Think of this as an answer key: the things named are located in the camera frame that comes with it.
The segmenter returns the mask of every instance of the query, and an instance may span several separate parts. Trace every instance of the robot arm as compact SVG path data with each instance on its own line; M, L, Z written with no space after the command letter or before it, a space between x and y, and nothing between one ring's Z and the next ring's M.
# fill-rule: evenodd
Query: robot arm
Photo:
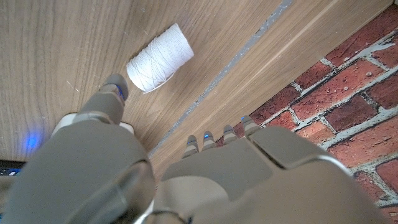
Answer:
M117 124L128 94L110 76L13 185L5 223L131 223L155 195L140 142ZM244 117L245 137L210 132L163 175L144 223L387 223L345 168L316 145Z

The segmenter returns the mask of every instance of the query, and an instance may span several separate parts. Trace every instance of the wooden floor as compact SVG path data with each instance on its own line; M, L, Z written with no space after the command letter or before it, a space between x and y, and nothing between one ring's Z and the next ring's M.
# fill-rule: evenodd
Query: wooden floor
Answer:
M153 155L157 178L186 137L220 137L390 0L296 0ZM149 94L129 82L123 121L150 151L280 4L271 0L0 1L0 159L26 161L57 122L178 23L195 56Z

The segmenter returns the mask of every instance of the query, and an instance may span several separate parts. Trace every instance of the white string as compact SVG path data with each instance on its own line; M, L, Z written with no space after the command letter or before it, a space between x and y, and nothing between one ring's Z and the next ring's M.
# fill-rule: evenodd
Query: white string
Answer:
M167 82L192 57L188 41L174 24L130 60L127 74L135 86L148 93Z

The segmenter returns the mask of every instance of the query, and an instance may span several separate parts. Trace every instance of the blue led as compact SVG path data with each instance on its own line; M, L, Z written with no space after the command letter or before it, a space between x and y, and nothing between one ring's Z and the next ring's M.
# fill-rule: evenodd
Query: blue led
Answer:
M37 146L38 139L36 136L29 136L29 138L26 141L27 147L28 148L34 148Z
M42 135L37 134L37 133L30 133L26 138L25 138L25 143L24 147L25 150L30 153L36 150L40 144L42 143Z

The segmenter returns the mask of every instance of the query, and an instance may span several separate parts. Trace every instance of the brick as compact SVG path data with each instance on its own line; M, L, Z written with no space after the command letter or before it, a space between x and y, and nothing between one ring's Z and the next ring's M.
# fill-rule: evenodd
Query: brick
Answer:
M316 121L311 125L297 131L297 134L303 138L308 139L314 144L321 144L333 137L335 134L326 125L320 121Z
M326 59L337 67L398 27L398 6L392 5L332 50Z
M288 85L250 114L250 117L256 124L261 124L274 113L288 106L298 96L300 96L300 93L294 87Z
M317 81L321 80L329 72L331 72L331 67L324 65L321 62L318 62L311 68L309 68L306 72L301 74L301 76L299 76L295 80L295 82L299 84L302 89L306 89L316 84Z
M392 224L398 224L398 206L380 208L381 213L391 221Z
M391 109L398 105L398 73L374 85L368 95L383 108Z
M219 140L216 141L217 147L221 147L224 144L224 136L219 138Z
M285 111L270 121L267 126L280 126L292 130L296 127L293 122L293 117L290 112Z
M377 202L380 199L384 199L386 197L386 193L374 184L374 181L367 173L363 171L356 172L354 174L354 178L357 183L362 187L362 189L369 195L373 202Z
M328 151L347 167L397 152L398 116L332 146Z
M377 111L357 95L349 102L332 110L325 118L336 131L342 131L361 124L376 114Z
M241 138L244 136L244 128L243 128L242 122L239 122L237 125L235 125L234 131L238 138Z
M366 60L358 60L294 104L292 108L298 118L310 118L349 97L383 73L384 70L374 64Z
M398 194L398 158L378 165L376 171L385 183Z
M381 63L389 68L393 68L398 65L398 38L395 37L393 40L394 46L391 46L384 50L378 50L372 53L372 57L378 59Z

